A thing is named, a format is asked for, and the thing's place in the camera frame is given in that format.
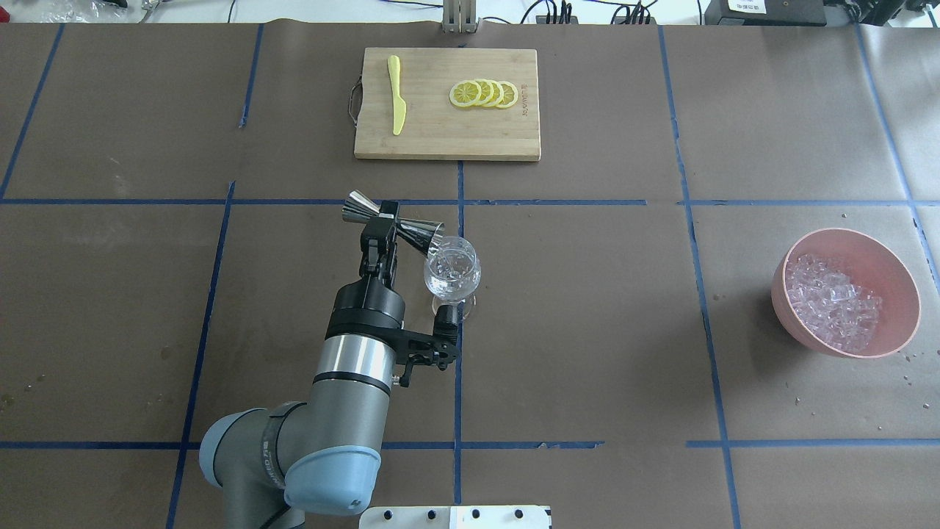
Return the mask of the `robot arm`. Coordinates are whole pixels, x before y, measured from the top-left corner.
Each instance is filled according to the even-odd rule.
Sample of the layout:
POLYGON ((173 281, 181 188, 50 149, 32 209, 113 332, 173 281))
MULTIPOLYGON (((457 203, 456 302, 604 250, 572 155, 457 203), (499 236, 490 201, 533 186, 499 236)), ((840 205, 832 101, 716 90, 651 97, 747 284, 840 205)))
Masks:
POLYGON ((349 517, 372 501, 393 371, 408 364, 405 304, 395 291, 400 205, 348 198, 359 277, 339 289, 308 399, 218 419, 199 468, 223 497, 225 528, 302 528, 309 514, 349 517))

